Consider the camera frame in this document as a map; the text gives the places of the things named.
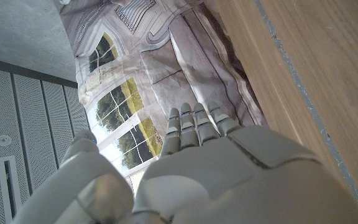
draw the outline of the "window pane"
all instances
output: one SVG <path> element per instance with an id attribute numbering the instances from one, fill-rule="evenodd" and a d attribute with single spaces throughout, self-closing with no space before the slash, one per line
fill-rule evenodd
<path id="1" fill-rule="evenodd" d="M 137 153 L 137 149 L 131 150 L 125 155 L 121 157 L 121 165 L 128 169 L 132 169 L 142 163 L 139 154 Z"/>
<path id="2" fill-rule="evenodd" d="M 138 145 L 137 149 L 139 150 L 139 154 L 140 154 L 140 157 L 142 158 L 143 162 L 146 162 L 147 160 L 153 158 L 153 154 L 151 153 L 147 142 L 143 142 L 142 144 Z"/>
<path id="3" fill-rule="evenodd" d="M 90 56 L 89 56 L 89 72 L 93 72 L 93 70 L 95 70 L 98 67 L 98 55 L 96 53 L 96 51 L 94 51 Z"/>
<path id="4" fill-rule="evenodd" d="M 124 154 L 122 166 L 131 169 L 160 154 L 162 141 L 152 120 L 147 118 L 121 136 L 117 147 Z"/>

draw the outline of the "window print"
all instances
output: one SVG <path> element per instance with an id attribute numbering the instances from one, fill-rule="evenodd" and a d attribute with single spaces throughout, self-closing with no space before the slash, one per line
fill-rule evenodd
<path id="1" fill-rule="evenodd" d="M 98 142 L 103 141 L 115 129 L 142 109 L 143 102 L 133 78 L 106 94 L 88 113 L 91 130 Z"/>
<path id="2" fill-rule="evenodd" d="M 147 118 L 121 136 L 116 146 L 122 155 L 112 161 L 113 165 L 129 170 L 160 154 L 162 140 Z"/>
<path id="3" fill-rule="evenodd" d="M 104 33 L 96 50 L 89 56 L 89 72 L 116 58 L 118 58 L 117 48 L 110 36 Z"/>

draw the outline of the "metal strip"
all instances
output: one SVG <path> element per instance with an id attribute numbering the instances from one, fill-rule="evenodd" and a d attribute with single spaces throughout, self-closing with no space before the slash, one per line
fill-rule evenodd
<path id="1" fill-rule="evenodd" d="M 327 129 L 323 123 L 323 120 L 321 119 L 320 115 L 318 114 L 317 109 L 314 106 L 313 102 L 311 101 L 311 98 L 309 97 L 308 92 L 307 92 L 304 84 L 302 83 L 298 72 L 296 71 L 294 65 L 292 64 L 290 56 L 288 56 L 288 54 L 284 50 L 281 40 L 279 38 L 277 38 L 277 32 L 272 24 L 272 21 L 270 20 L 269 16 L 267 15 L 260 0 L 254 0 L 254 2 L 259 10 L 260 15 L 264 19 L 266 27 L 267 27 L 268 31 L 270 32 L 270 35 L 272 36 L 272 39 L 273 39 L 275 45 L 277 46 L 281 56 L 284 59 L 285 65 L 287 66 L 288 70 L 292 74 L 293 81 L 295 82 L 295 85 L 298 87 L 303 100 L 305 101 L 308 109 L 310 110 L 310 113 L 311 113 L 318 129 L 320 130 L 320 133 L 321 133 L 324 141 L 326 142 L 326 145 L 327 145 L 331 155 L 337 162 L 339 170 L 341 171 L 342 176 L 345 179 L 347 186 L 351 190 L 352 195 L 354 196 L 354 198 L 356 199 L 356 201 L 358 203 L 358 189 L 356 187 L 356 184 L 354 183 L 354 180 L 351 177 L 345 163 L 343 162 L 341 156 L 339 155 L 339 152 L 336 149 L 335 144 L 333 143 L 332 139 L 329 137 Z"/>
<path id="2" fill-rule="evenodd" d="M 14 75 L 14 84 L 24 154 L 35 190 L 57 170 L 44 96 L 40 80 Z"/>
<path id="3" fill-rule="evenodd" d="M 1 182 L 1 192 L 2 192 L 2 202 L 4 205 L 4 213 L 5 213 L 5 221 L 6 223 L 12 222 L 12 213 L 11 213 L 11 202 L 9 200 L 9 192 L 8 192 L 8 182 L 5 171 L 5 162 L 9 161 L 11 168 L 11 179 L 12 179 L 12 187 L 13 187 L 13 196 L 15 200 L 16 211 L 18 211 L 22 207 L 22 200 L 20 198 L 20 190 L 19 190 L 19 179 L 17 177 L 17 169 L 16 162 L 14 156 L 6 156 L 0 157 L 0 182 Z"/>
<path id="4" fill-rule="evenodd" d="M 61 85 L 42 82 L 42 86 L 44 87 L 50 130 L 52 132 L 58 164 L 60 164 L 73 140 L 66 99 Z"/>

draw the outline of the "trees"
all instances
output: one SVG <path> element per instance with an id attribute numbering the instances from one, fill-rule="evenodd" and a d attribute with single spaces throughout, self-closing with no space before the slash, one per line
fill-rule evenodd
<path id="1" fill-rule="evenodd" d="M 98 67 L 98 60 L 99 66 L 102 66 L 105 63 L 111 62 L 116 59 L 115 56 L 112 54 L 110 48 L 111 46 L 109 42 L 106 40 L 106 38 L 102 37 L 98 46 L 96 46 L 96 50 L 89 56 L 89 72 L 93 72 L 93 70 Z"/>
<path id="2" fill-rule="evenodd" d="M 111 91 L 111 95 L 114 97 L 118 105 L 125 101 L 125 95 L 122 92 L 121 86 L 118 86 L 113 89 Z M 111 98 L 111 95 L 110 93 L 108 93 L 98 101 L 98 108 L 96 109 L 96 113 L 98 114 L 98 116 L 96 117 L 96 119 L 101 123 L 101 125 L 106 127 L 107 130 L 114 131 L 125 120 L 127 120 L 128 117 L 131 117 L 132 113 L 126 102 L 116 108 L 116 103 Z"/>

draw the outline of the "grass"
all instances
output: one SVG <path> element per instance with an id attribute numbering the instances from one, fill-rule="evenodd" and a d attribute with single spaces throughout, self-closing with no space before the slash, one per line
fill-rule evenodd
<path id="1" fill-rule="evenodd" d="M 153 122 L 150 118 L 147 118 L 139 123 L 139 129 L 142 131 L 142 134 L 144 136 L 147 142 L 147 145 L 149 146 L 149 149 L 153 156 L 156 156 L 160 154 L 162 144 L 157 141 L 156 136 L 158 135 L 157 130 L 155 129 Z"/>
<path id="2" fill-rule="evenodd" d="M 126 82 L 121 84 L 122 92 L 127 99 L 128 107 L 132 114 L 136 113 L 144 107 L 143 101 L 137 92 L 137 87 L 134 78 L 128 79 Z M 159 137 L 156 128 L 150 118 L 147 118 L 139 123 L 140 131 L 142 131 L 143 137 L 146 140 L 147 145 L 153 156 L 160 154 L 162 143 L 157 140 Z"/>
<path id="3" fill-rule="evenodd" d="M 139 111 L 144 107 L 142 98 L 137 92 L 137 87 L 134 78 L 130 78 L 126 82 L 121 84 L 121 89 L 125 95 L 125 98 L 128 98 L 127 103 L 132 114 L 136 113 L 137 111 Z"/>

